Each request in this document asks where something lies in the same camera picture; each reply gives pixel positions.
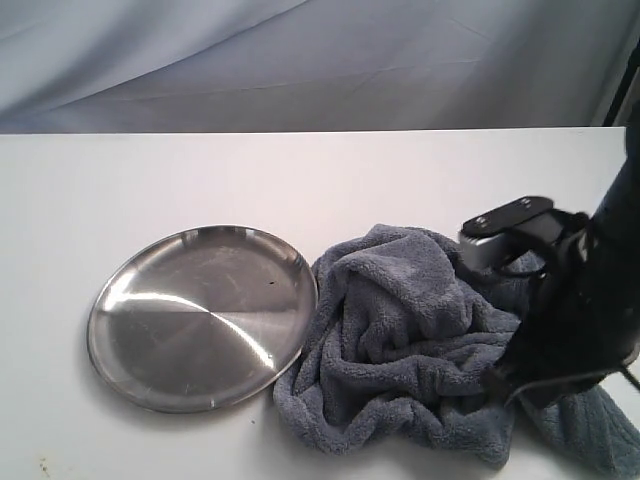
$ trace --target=white backdrop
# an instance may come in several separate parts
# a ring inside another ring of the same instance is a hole
[[[0,132],[588,125],[640,12],[636,0],[67,0],[81,21],[50,12],[49,36],[7,38],[6,4],[0,60],[17,67],[0,72]]]

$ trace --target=white table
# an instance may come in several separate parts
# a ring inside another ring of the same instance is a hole
[[[0,137],[0,477],[589,478],[522,427],[494,477],[400,439],[345,458],[310,451],[270,391],[209,414],[147,412],[97,379],[85,322],[116,267],[183,229],[250,225],[313,261],[377,222],[454,236],[527,193],[593,211],[623,160],[620,129]],[[606,385],[640,425],[635,391]]]

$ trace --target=stainless steel plate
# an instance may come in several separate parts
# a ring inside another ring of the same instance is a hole
[[[216,226],[172,235],[107,282],[91,311],[89,356],[132,402],[162,412],[236,403],[295,360],[315,280],[290,245]]]

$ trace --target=gray towel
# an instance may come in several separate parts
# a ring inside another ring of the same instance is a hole
[[[506,463],[515,411],[486,401],[480,374],[518,326],[526,283],[486,275],[469,285],[459,265],[448,238],[383,225],[316,262],[318,310],[274,390],[302,442],[345,454],[399,433]],[[611,476],[640,475],[640,433],[602,388],[541,411],[523,407],[553,447]]]

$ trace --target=microfiber towel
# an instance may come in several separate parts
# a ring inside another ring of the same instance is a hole
[[[531,256],[513,268],[536,266]],[[506,463],[515,407],[488,402],[480,376],[526,311],[527,284],[460,267],[452,240],[384,225],[314,264],[318,308],[300,358],[274,389],[303,443],[341,455],[397,433]],[[602,388],[522,407],[554,448],[613,477],[640,475],[640,433]]]

